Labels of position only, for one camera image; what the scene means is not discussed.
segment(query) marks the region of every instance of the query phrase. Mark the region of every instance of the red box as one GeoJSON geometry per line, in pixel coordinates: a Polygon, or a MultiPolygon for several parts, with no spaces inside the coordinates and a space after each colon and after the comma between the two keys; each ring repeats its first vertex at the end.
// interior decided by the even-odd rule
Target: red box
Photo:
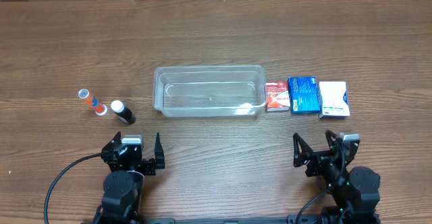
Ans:
{"type": "Polygon", "coordinates": [[[267,111],[290,110],[290,95],[287,81],[271,81],[265,84],[267,111]]]}

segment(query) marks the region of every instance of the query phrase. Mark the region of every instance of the black bottle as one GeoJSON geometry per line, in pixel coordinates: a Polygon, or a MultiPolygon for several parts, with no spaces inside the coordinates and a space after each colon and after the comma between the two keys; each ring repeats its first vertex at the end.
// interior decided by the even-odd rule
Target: black bottle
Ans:
{"type": "Polygon", "coordinates": [[[115,100],[111,103],[111,109],[119,118],[127,124],[133,124],[136,121],[135,115],[121,101],[115,100]]]}

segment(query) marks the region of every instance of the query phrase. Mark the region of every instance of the bottle cap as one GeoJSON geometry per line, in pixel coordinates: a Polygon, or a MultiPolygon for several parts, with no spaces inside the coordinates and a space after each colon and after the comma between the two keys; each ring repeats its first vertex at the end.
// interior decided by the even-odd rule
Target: bottle cap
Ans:
{"type": "Polygon", "coordinates": [[[111,103],[111,109],[116,113],[121,113],[124,110],[124,104],[120,100],[115,100],[111,103]]]}
{"type": "Polygon", "coordinates": [[[90,92],[87,89],[81,89],[78,92],[78,96],[80,97],[80,99],[85,99],[86,97],[88,97],[90,94],[90,92]]]}

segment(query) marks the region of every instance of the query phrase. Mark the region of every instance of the label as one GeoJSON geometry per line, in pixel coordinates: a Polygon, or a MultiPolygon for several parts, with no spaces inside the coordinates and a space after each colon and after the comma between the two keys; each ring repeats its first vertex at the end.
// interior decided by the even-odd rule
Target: label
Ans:
{"type": "Polygon", "coordinates": [[[290,106],[290,94],[285,91],[275,97],[275,101],[283,106],[290,106]]]}
{"type": "Polygon", "coordinates": [[[92,99],[92,107],[96,107],[98,104],[98,100],[96,98],[92,99]]]}
{"type": "Polygon", "coordinates": [[[292,101],[292,110],[297,111],[298,110],[298,106],[297,106],[297,100],[294,99],[292,101]]]}

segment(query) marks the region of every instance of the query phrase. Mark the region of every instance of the clear plastic container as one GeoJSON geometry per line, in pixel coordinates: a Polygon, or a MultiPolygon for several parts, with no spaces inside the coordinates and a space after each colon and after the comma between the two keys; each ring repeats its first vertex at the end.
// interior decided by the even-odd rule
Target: clear plastic container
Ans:
{"type": "Polygon", "coordinates": [[[256,115],[267,102],[260,65],[158,67],[153,106],[166,117],[256,115]]]}

